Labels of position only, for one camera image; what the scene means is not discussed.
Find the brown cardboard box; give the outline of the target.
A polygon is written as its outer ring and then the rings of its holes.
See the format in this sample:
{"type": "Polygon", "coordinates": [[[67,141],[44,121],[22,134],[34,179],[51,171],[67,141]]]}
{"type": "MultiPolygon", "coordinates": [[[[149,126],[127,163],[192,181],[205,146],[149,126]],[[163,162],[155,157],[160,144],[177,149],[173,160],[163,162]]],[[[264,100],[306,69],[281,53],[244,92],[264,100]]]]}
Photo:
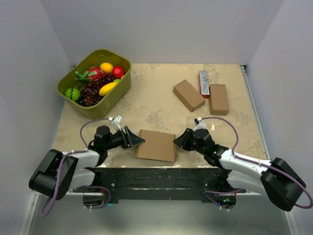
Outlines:
{"type": "Polygon", "coordinates": [[[171,163],[176,161],[175,134],[141,129],[139,136],[145,142],[138,146],[138,158],[171,163]]]}

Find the green plastic basket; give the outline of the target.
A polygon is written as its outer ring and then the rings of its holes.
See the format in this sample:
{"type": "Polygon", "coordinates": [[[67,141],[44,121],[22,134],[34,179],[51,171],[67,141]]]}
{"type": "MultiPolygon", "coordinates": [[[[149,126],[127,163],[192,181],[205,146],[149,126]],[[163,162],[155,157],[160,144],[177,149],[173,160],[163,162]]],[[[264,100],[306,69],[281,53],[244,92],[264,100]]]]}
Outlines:
{"type": "Polygon", "coordinates": [[[131,69],[128,59],[99,49],[59,81],[57,92],[87,118],[103,118],[131,87],[131,69]]]}

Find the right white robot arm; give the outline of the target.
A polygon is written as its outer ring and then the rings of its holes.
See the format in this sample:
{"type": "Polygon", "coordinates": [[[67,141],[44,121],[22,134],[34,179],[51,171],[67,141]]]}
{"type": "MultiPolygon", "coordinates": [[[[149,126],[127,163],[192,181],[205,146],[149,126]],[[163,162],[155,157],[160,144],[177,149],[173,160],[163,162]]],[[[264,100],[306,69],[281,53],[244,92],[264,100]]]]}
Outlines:
{"type": "Polygon", "coordinates": [[[283,160],[257,160],[215,143],[206,129],[187,128],[174,144],[186,151],[196,151],[212,166],[229,173],[218,180],[223,192],[244,189],[268,197],[276,207],[291,211],[306,185],[295,171],[283,160]]]}

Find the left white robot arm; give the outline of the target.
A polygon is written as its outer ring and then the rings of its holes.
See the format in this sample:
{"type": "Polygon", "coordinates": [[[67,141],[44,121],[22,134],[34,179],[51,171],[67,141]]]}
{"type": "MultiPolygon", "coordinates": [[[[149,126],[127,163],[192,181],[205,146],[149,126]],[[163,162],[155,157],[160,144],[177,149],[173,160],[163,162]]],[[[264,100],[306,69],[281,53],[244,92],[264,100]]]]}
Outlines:
{"type": "Polygon", "coordinates": [[[83,186],[90,192],[96,192],[101,188],[101,180],[88,168],[101,165],[113,148],[127,149],[144,142],[127,126],[114,134],[108,126],[99,126],[86,150],[68,153],[49,150],[31,176],[28,186],[55,200],[62,199],[69,189],[83,186]]]}

